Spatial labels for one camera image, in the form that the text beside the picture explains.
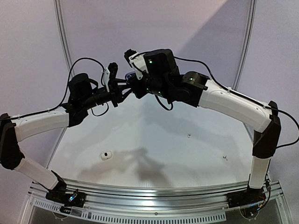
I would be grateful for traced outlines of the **purple earbud charging case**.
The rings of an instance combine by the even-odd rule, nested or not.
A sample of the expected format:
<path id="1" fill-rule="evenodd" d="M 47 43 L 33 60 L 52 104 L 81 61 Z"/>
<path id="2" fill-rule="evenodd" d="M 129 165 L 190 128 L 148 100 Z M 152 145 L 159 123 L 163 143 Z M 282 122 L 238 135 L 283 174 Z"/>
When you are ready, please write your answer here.
<path id="1" fill-rule="evenodd" d="M 128 73 L 125 74 L 125 80 L 126 80 L 127 83 L 129 83 L 130 80 L 134 77 L 135 77 L 135 72 L 133 72 L 133 71 L 128 72 Z"/>

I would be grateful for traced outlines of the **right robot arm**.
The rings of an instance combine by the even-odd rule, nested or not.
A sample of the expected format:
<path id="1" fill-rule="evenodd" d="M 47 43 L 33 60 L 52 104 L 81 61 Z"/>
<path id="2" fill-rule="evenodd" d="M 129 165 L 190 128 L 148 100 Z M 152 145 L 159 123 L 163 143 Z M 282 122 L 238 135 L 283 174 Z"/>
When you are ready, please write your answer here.
<path id="1" fill-rule="evenodd" d="M 258 102 L 221 85 L 212 76 L 195 71 L 181 75 L 170 49 L 133 52 L 127 61 L 135 70 L 137 82 L 133 92 L 137 98 L 150 93 L 166 99 L 168 104 L 183 102 L 211 109 L 254 129 L 251 172 L 241 197 L 245 203 L 257 199 L 281 133 L 277 104 Z"/>

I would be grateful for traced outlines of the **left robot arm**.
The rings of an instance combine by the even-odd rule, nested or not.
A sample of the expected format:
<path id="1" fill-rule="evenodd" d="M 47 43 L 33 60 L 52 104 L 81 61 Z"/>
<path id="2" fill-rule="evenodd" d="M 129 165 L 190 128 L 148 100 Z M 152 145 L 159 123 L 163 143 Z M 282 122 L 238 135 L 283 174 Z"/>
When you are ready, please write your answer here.
<path id="1" fill-rule="evenodd" d="M 123 102 L 131 92 L 131 85 L 124 79 L 109 75 L 107 84 L 98 82 L 86 73 L 74 76 L 67 84 L 70 96 L 67 103 L 57 109 L 40 114 L 12 118 L 4 113 L 0 117 L 0 164 L 3 168 L 20 172 L 41 184 L 60 203 L 69 199 L 66 183 L 55 172 L 27 157 L 19 142 L 50 130 L 73 127 L 82 123 L 88 110 L 111 101 L 114 106 Z"/>

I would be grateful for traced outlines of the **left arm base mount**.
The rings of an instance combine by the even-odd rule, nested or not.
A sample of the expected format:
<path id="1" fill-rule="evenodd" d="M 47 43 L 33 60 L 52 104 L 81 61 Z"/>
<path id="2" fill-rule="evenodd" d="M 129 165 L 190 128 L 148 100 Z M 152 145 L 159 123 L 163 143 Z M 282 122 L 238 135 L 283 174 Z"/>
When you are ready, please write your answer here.
<path id="1" fill-rule="evenodd" d="M 81 192 L 78 189 L 75 191 L 71 191 L 70 193 L 66 193 L 64 191 L 58 190 L 49 190 L 46 193 L 45 198 L 47 200 L 61 203 L 64 207 L 79 207 L 83 208 L 85 204 L 87 194 L 85 192 Z"/>

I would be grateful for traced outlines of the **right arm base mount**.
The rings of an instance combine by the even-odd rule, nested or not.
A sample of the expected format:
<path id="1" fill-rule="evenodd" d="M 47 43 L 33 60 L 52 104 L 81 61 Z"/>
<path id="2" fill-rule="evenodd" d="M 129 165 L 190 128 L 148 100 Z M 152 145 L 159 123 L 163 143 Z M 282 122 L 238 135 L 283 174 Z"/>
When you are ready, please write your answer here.
<path id="1" fill-rule="evenodd" d="M 266 198 L 262 188 L 253 189 L 250 187 L 245 190 L 227 193 L 226 197 L 229 208 L 256 204 Z"/>

